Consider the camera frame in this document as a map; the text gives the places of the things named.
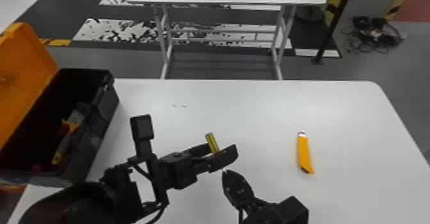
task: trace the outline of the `yellow utility knife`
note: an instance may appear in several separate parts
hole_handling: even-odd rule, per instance
[[[299,161],[300,169],[308,174],[313,174],[314,169],[312,168],[312,163],[310,162],[308,138],[306,137],[306,134],[304,131],[298,132],[297,151],[298,151],[298,161]]]

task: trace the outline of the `yellow black striped pole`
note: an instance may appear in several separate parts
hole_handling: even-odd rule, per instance
[[[395,0],[393,5],[390,8],[390,11],[388,11],[387,15],[385,16],[386,20],[392,20],[395,16],[395,14],[399,11],[400,7],[404,3],[405,0]]]
[[[326,19],[333,19],[338,11],[340,2],[341,0],[328,0],[325,12]]]

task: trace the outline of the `yellow floor stripe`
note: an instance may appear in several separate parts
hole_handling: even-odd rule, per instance
[[[46,46],[68,46],[71,43],[69,39],[39,38],[39,40]]]
[[[68,46],[70,44],[71,40],[68,39],[54,39],[51,42],[49,42],[49,46]]]

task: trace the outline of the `table leg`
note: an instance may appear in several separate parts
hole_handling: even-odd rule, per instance
[[[282,80],[282,71],[281,71],[281,61],[283,57],[283,51],[285,50],[285,44],[287,43],[288,37],[290,35],[292,23],[294,22],[294,15],[296,14],[296,6],[291,6],[290,14],[287,19],[287,23],[285,23],[285,19],[283,17],[285,13],[285,6],[281,6],[281,10],[278,14],[278,22],[276,23],[275,33],[272,41],[272,55],[273,55],[273,65],[275,68],[276,76],[278,80]],[[279,52],[276,52],[276,41],[278,39],[279,29],[282,31],[282,40],[281,46],[279,47]]]
[[[169,19],[169,15],[167,12],[167,6],[165,4],[161,5],[161,8],[163,9],[163,18],[165,18],[164,20],[164,26],[166,27],[166,33],[167,33],[167,58],[169,59],[169,61],[171,60],[171,52],[173,51],[173,41],[172,41],[172,37],[171,37],[171,29],[170,29],[170,19]]]
[[[162,26],[161,24],[161,19],[160,19],[160,15],[158,14],[157,5],[153,4],[152,9],[154,11],[154,19],[155,19],[155,24],[157,26],[158,41],[160,42],[161,54],[163,55],[163,69],[161,71],[160,79],[166,79],[166,74],[169,68],[170,61],[166,51],[166,44],[164,42],[164,35],[163,35],[164,26]]]

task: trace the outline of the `toolbox lid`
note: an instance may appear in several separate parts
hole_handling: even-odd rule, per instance
[[[0,63],[1,150],[58,67],[26,23],[14,23],[1,33]]]

